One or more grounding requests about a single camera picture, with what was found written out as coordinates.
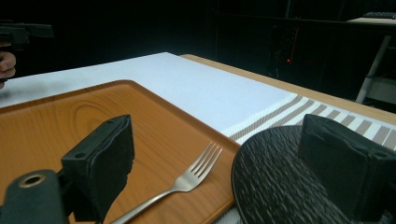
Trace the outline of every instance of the orange tray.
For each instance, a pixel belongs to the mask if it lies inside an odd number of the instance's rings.
[[[134,166],[105,223],[170,188],[211,141],[223,152],[206,180],[154,204],[133,223],[209,223],[231,207],[239,145],[127,80],[0,108],[0,204],[15,178],[40,169],[60,171],[66,152],[103,121],[124,114],[133,120]]]

